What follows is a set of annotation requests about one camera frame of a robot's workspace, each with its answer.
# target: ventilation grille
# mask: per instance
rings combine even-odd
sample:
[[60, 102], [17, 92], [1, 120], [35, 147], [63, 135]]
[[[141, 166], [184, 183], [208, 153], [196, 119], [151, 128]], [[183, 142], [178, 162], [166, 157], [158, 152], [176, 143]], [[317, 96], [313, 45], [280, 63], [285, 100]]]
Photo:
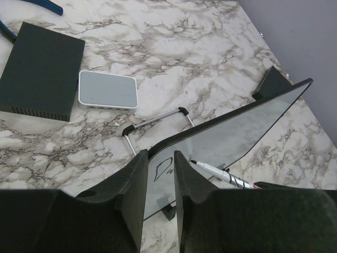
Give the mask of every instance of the ventilation grille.
[[87, 106], [87, 109], [96, 109], [96, 110], [107, 110], [107, 111], [130, 111], [129, 109], [124, 108], [114, 108], [114, 107], [102, 107], [102, 106]]
[[264, 72], [264, 75], [263, 75], [261, 81], [259, 82], [257, 88], [256, 88], [255, 91], [253, 92], [253, 94], [259, 91], [261, 85], [263, 84], [265, 78], [267, 77], [267, 75], [269, 74], [269, 72], [270, 72], [271, 69], [272, 69], [272, 68], [270, 68], [270, 69], [268, 69], [266, 72]]
[[17, 113], [17, 114], [35, 116], [35, 117], [40, 117], [40, 118], [45, 118], [45, 119], [52, 119], [52, 120], [69, 121], [69, 116], [64, 116], [64, 115], [55, 114], [55, 113], [35, 111], [35, 110], [19, 108], [19, 107], [12, 107], [12, 110], [14, 113]]

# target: small whiteboard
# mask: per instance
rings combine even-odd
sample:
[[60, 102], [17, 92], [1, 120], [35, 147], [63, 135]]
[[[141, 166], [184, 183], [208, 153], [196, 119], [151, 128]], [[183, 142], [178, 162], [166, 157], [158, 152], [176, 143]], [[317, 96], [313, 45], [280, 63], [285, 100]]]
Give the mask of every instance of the small whiteboard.
[[[230, 113], [167, 138], [149, 150], [144, 219], [175, 201], [174, 151], [187, 159], [225, 169], [246, 155], [311, 85], [312, 79], [293, 85]], [[209, 174], [194, 167], [200, 174]]]

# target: blue cable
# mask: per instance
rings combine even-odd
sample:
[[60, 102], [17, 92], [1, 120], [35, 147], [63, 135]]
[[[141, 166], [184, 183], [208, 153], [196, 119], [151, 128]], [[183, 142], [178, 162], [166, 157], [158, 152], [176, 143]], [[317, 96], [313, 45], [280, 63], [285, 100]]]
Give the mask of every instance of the blue cable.
[[[62, 16], [63, 15], [63, 9], [62, 7], [54, 4], [53, 2], [49, 1], [49, 0], [22, 0], [28, 3], [32, 3], [32, 4], [36, 4], [38, 6], [41, 6], [45, 9], [48, 9], [51, 12], [56, 13], [57, 15]], [[8, 39], [10, 42], [12, 42], [14, 44], [15, 40], [16, 40], [16, 35], [7, 28], [7, 26], [5, 26], [4, 23], [1, 22], [0, 20], [0, 33], [6, 38]]]

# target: white surface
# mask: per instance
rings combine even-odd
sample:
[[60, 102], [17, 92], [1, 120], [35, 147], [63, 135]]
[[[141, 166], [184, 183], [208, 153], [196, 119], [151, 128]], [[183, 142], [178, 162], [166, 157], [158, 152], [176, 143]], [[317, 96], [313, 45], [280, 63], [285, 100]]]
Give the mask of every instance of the white surface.
[[[57, 3], [62, 17], [2, 0], [0, 17], [14, 32], [26, 21], [86, 40], [82, 69], [136, 78], [140, 106], [127, 115], [75, 105], [70, 123], [0, 112], [0, 188], [51, 187], [76, 195], [130, 161], [121, 136], [128, 125], [178, 106], [198, 125], [253, 102], [264, 71], [280, 68], [235, 2]], [[0, 48], [1, 74], [12, 45], [0, 37]], [[132, 142], [148, 149], [189, 127], [176, 114], [135, 131]], [[249, 182], [335, 189], [336, 161], [336, 148], [301, 99], [231, 172]], [[142, 252], [178, 252], [176, 220], [159, 213], [145, 221]]]

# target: gray wall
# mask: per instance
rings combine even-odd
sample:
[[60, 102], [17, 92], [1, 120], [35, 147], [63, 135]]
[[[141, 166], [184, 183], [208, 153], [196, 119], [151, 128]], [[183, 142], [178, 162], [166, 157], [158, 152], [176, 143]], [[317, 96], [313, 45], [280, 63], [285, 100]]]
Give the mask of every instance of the gray wall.
[[337, 145], [337, 0], [239, 0], [277, 59]]

